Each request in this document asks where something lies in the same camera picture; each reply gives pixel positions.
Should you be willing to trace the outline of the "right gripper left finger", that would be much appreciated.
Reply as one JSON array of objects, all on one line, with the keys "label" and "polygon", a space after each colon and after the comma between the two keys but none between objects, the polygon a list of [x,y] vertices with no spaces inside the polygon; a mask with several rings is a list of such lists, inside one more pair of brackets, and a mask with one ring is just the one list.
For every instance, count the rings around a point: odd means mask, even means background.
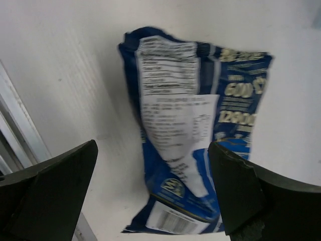
[{"label": "right gripper left finger", "polygon": [[71,240],[97,156],[90,140],[1,176],[1,240]]}]

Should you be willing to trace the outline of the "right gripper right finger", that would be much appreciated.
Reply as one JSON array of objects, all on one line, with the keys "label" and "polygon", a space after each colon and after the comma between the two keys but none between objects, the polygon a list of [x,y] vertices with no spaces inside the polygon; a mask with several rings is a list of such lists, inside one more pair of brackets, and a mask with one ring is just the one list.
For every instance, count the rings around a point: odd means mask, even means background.
[{"label": "right gripper right finger", "polygon": [[210,167],[231,240],[320,240],[320,187],[247,161],[212,142]]}]

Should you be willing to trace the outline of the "blue snack bag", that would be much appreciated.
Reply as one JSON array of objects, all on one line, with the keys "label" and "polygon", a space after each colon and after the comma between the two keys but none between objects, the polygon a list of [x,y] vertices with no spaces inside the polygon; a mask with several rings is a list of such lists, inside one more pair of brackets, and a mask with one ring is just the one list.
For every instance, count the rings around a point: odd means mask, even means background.
[{"label": "blue snack bag", "polygon": [[217,142],[249,158],[273,56],[184,41],[154,27],[125,33],[118,49],[149,192],[124,232],[222,232],[208,148]]}]

